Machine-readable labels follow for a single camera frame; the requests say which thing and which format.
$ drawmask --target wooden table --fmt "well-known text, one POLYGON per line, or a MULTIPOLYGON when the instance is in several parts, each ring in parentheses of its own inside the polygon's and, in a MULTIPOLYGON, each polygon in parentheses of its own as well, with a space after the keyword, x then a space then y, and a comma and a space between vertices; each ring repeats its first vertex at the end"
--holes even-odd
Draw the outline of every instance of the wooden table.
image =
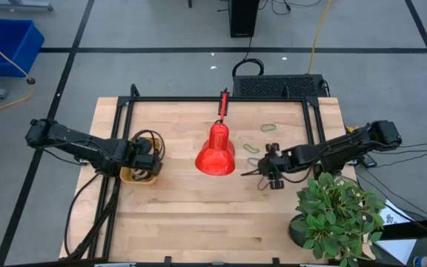
MULTIPOLYGON (((100 98, 90 134, 109 138, 115 109, 116 98, 100 98)), ((247 158, 263 156, 266 143, 278 142, 281 149, 307 143, 301 104, 230 102, 225 123, 236 149, 236 169, 225 177, 208 176, 194 165, 212 123, 218 119, 217 110, 218 102, 135 103, 130 135, 142 129, 158 131, 167 149, 156 184, 122 184, 109 261, 162 262, 165 256, 172 256, 176 263, 271 263, 272 257, 279 257, 281 263, 324 263, 287 235, 289 221, 297 214, 296 192, 306 182, 286 183, 285 189, 278 191, 259 191, 260 177, 240 176, 254 169, 247 158), (277 130, 261 132, 265 123, 276 124, 277 130), (262 152, 247 152, 242 148, 245 143, 262 152)), ((320 111, 326 139, 345 133, 337 99, 320 99, 320 111)), ((310 115, 318 142, 312 108, 310 115)), ((355 178, 352 167, 345 167, 343 174, 355 178)), ((304 175, 287 176, 300 179, 304 175)), ((91 167, 82 167, 77 190, 92 176, 91 167)), ((74 205, 71 250, 93 224, 101 180, 88 187, 74 205)), ((97 255, 101 255, 104 235, 103 229, 97 255)))

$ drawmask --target red lamp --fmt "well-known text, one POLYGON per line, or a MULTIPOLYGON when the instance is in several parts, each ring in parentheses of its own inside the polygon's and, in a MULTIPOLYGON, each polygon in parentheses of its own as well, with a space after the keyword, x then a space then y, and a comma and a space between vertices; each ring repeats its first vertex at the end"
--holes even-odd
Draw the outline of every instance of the red lamp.
POLYGON ((223 123, 228 93, 222 92, 220 120, 211 127, 210 136, 196 158, 199 171, 210 175, 228 175, 235 170, 235 147, 228 140, 229 130, 223 123))

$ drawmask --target concrete floor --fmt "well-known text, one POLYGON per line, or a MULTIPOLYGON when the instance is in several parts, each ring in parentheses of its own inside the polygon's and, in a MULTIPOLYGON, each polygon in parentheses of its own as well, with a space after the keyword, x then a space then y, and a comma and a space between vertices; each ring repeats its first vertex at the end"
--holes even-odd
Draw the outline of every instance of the concrete floor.
MULTIPOLYGON (((51 13, 0 10, 0 18, 32 19, 46 39, 44 47, 69 48, 88 0, 51 2, 51 13)), ((286 16, 275 15, 270 6, 259 11, 252 47, 310 47, 325 3, 293 7, 286 16)), ((427 32, 427 1, 413 3, 427 32)), ((95 0, 80 47, 248 46, 248 39, 229 37, 227 13, 216 11, 225 5, 193 0, 193 8, 188 9, 187 0, 95 0)), ((278 12, 283 8, 275 4, 278 12)), ((426 48, 403 0, 333 0, 318 47, 426 48)), ((30 72, 37 81, 33 97, 0 111, 0 245, 33 155, 24 141, 29 121, 46 117, 69 56, 69 49, 60 51, 66 53, 39 54, 30 72)), ((96 99, 126 95, 131 83, 143 96, 216 96, 221 89, 232 88, 231 68, 245 55, 154 52, 163 53, 77 53, 56 119, 88 132, 96 99)), ((309 60, 307 53, 250 53, 249 57, 263 60, 265 74, 305 73, 309 60)), ((256 72, 254 66, 239 69, 239 74, 256 72)), ((427 53, 318 53, 312 73, 328 80, 346 124, 388 119, 396 123, 404 145, 427 142, 427 53)), ((29 91, 22 79, 0 78, 0 87, 10 92, 4 102, 29 91)), ((386 164, 409 155, 374 157, 386 164)), ((423 193, 427 192, 427 157, 371 171, 394 193, 427 212, 423 193)), ((6 264, 57 259, 78 173, 76 166, 43 155, 6 264)), ((371 189, 366 182, 363 185, 371 189)), ((387 197, 421 214, 402 200, 387 197)), ((414 254, 427 255, 427 242, 418 242, 414 254)))

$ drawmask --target green rubber band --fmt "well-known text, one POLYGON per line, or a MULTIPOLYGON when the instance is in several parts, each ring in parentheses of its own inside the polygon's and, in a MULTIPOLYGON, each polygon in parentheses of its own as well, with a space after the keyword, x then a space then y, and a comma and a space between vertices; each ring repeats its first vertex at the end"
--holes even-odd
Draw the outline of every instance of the green rubber band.
POLYGON ((265 125, 261 125, 261 131, 267 132, 267 131, 275 131, 277 129, 276 125, 270 123, 270 124, 265 124, 265 125))
POLYGON ((244 144, 244 145, 243 145, 243 148, 244 148, 246 151, 248 151, 248 152, 250 152, 250 153, 253 153, 253 154, 259 153, 259 149, 258 149, 258 148, 254 148, 254 147, 252 147, 252 146, 251 146, 251 145, 249 145, 249 144, 244 144))

